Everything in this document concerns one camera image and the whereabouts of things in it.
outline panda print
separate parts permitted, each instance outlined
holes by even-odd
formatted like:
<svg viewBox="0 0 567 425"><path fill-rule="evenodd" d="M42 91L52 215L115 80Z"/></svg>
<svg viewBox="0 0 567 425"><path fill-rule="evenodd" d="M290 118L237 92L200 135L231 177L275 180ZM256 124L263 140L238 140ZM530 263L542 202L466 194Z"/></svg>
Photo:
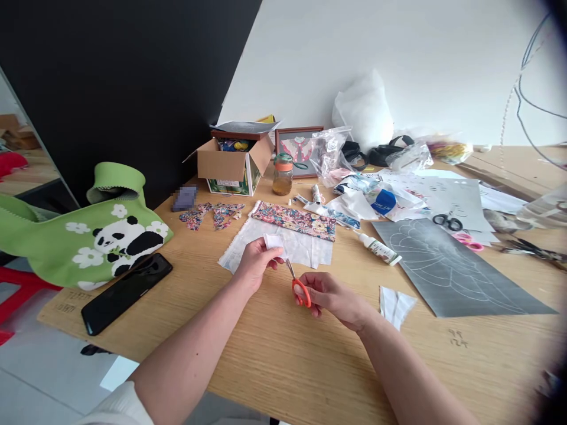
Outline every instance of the panda print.
<svg viewBox="0 0 567 425"><path fill-rule="evenodd" d="M127 272L164 244L164 236L146 229L133 215L93 230L94 249L112 263L112 274Z"/></svg>

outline green tote bag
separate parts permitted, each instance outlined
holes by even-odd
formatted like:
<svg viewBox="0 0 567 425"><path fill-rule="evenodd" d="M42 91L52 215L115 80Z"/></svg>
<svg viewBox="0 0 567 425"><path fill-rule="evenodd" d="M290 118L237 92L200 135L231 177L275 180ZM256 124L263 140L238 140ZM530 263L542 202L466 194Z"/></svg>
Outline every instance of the green tote bag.
<svg viewBox="0 0 567 425"><path fill-rule="evenodd" d="M33 271L54 285L102 286L173 236L146 207L144 183L134 168L101 162L87 191L92 205L51 219L24 201L0 195L0 250L26 257Z"/></svg>

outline small bottle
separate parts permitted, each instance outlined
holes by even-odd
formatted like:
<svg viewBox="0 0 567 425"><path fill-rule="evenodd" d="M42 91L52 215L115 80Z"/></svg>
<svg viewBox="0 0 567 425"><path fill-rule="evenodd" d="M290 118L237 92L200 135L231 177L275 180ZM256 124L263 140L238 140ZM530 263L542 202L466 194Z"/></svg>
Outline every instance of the small bottle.
<svg viewBox="0 0 567 425"><path fill-rule="evenodd" d="M359 236L359 241L364 244L365 248L375 256L380 257L382 260L384 260L386 264L395 266L402 259L401 255L398 255L396 252L392 251L379 240L371 238L364 233L358 233L356 230L354 230L354 232Z"/></svg>
<svg viewBox="0 0 567 425"><path fill-rule="evenodd" d="M272 190L276 195L284 196L291 192L294 177L294 159L287 153L279 153L273 159L275 170L273 172Z"/></svg>
<svg viewBox="0 0 567 425"><path fill-rule="evenodd" d="M567 183L522 207L516 218L539 228L567 226Z"/></svg>

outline red chair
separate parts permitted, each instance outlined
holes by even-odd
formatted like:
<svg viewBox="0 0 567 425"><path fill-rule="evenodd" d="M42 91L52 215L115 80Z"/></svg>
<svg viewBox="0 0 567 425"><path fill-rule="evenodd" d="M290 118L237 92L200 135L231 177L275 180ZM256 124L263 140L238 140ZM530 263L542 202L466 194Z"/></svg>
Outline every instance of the red chair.
<svg viewBox="0 0 567 425"><path fill-rule="evenodd" d="M0 304L0 325L40 289L53 289L56 291L62 289L60 286L52 285L40 279L35 273L21 272L7 267L0 267L0 282L13 283L20 286L10 298ZM0 330L0 345L13 336L14 332Z"/></svg>

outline framed picture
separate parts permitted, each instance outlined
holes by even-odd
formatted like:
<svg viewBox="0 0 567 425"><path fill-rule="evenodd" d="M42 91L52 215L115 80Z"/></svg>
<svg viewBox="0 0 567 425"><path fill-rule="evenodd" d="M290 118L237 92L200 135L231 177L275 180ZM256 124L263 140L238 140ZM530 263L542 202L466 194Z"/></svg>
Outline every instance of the framed picture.
<svg viewBox="0 0 567 425"><path fill-rule="evenodd" d="M298 127L276 130L276 154L285 152L294 162L300 162L307 169L294 167L294 178L317 177L315 167L309 160L313 151L311 135L323 131L323 127Z"/></svg>

